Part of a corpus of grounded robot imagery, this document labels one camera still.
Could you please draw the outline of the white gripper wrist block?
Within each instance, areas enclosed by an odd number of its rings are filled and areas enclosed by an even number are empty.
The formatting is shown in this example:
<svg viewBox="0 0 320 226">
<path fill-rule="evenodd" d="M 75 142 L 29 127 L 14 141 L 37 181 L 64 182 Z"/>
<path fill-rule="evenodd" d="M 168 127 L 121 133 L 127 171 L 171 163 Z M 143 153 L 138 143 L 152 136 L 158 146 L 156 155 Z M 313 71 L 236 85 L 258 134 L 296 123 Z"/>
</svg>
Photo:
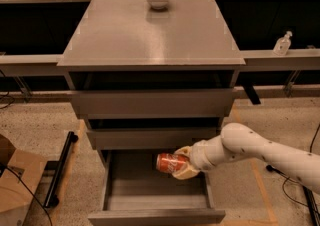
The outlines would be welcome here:
<svg viewBox="0 0 320 226">
<path fill-rule="evenodd" d="M 184 146 L 175 151 L 176 155 L 183 155 L 190 158 L 190 164 L 184 165 L 181 169 L 173 173 L 173 177 L 178 180 L 187 180 L 196 177 L 200 171 L 210 171 L 215 165 L 212 164 L 206 152 L 209 150 L 205 140 L 199 141 L 191 146 Z"/>
</svg>

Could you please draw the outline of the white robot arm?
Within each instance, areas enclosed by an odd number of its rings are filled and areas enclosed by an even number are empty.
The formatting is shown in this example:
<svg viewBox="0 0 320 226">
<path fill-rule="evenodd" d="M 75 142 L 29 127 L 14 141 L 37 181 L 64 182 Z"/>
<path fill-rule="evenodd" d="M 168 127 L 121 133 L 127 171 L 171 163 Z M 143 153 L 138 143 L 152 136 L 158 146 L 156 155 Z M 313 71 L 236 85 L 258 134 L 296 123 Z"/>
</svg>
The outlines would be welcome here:
<svg viewBox="0 0 320 226">
<path fill-rule="evenodd" d="M 182 147 L 176 154 L 189 158 L 180 170 L 173 173 L 179 180 L 193 178 L 223 163 L 257 158 L 320 193 L 319 155 L 268 140 L 239 123 L 229 123 L 218 136 Z"/>
</svg>

